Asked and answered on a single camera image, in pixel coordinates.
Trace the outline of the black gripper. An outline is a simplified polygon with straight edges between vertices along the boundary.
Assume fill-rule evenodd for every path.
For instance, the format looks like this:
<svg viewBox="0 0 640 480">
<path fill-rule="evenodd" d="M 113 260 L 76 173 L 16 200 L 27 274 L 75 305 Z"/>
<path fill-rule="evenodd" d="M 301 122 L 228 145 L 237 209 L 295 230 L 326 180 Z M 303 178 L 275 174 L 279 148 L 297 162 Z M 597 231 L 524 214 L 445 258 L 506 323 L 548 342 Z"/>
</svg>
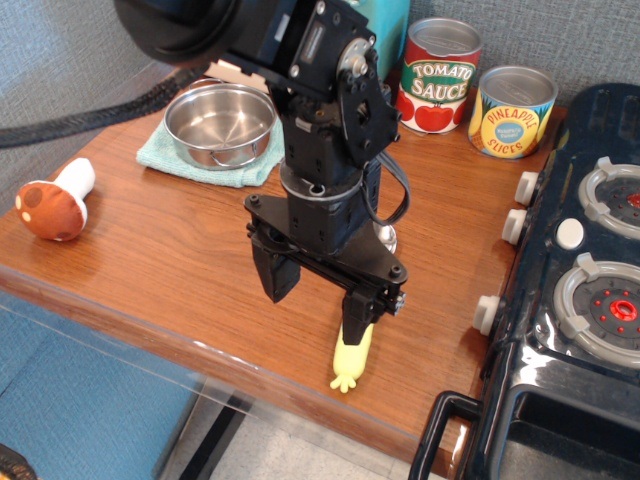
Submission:
<svg viewBox="0 0 640 480">
<path fill-rule="evenodd" d="M 378 239 L 375 225 L 392 226 L 408 203 L 388 219 L 378 214 L 383 169 L 402 187 L 404 172 L 391 160 L 372 160 L 339 182 L 323 185 L 297 177 L 282 165 L 285 196 L 252 194 L 244 202 L 254 265 L 265 294 L 283 300 L 300 280 L 302 269 L 345 291 L 342 339 L 359 345 L 378 316 L 395 315 L 404 306 L 408 271 Z"/>
</svg>

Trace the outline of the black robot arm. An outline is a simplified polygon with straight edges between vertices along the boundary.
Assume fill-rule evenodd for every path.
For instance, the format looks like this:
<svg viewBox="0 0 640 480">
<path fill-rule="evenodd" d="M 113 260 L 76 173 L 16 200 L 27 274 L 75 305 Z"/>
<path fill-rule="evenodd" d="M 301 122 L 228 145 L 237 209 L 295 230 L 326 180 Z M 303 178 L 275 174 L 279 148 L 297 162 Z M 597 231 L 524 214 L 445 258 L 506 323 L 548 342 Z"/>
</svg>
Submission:
<svg viewBox="0 0 640 480">
<path fill-rule="evenodd" d="M 342 341 L 404 302 L 408 273 L 377 228 L 380 177 L 400 113 L 377 74 L 375 35 L 343 1 L 119 1 L 149 57 L 183 68 L 224 60 L 264 78 L 284 134 L 284 197 L 253 195 L 249 232 L 266 294 L 282 300 L 308 269 L 345 289 Z"/>
</svg>

